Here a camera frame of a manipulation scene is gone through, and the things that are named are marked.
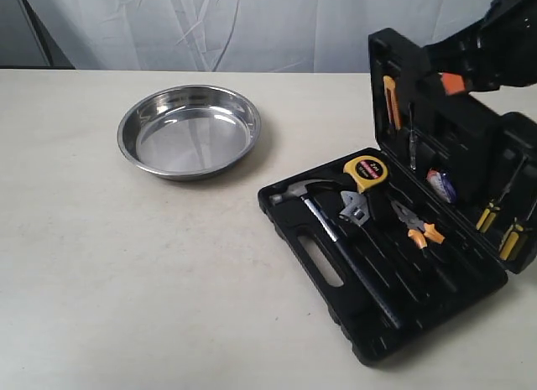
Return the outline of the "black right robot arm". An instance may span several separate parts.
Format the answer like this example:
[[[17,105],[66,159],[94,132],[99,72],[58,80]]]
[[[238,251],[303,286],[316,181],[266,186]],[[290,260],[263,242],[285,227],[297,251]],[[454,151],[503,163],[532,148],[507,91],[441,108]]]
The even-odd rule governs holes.
[[[536,0],[492,0],[482,18],[423,48],[448,96],[536,83]]]

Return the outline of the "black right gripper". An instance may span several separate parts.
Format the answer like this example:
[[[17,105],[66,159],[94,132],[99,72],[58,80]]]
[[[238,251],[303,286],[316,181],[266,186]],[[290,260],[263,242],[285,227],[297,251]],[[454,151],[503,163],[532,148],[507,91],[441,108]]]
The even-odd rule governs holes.
[[[423,47],[428,73],[437,73],[447,95],[498,91],[500,74],[493,61],[494,50],[486,46],[478,24]]]

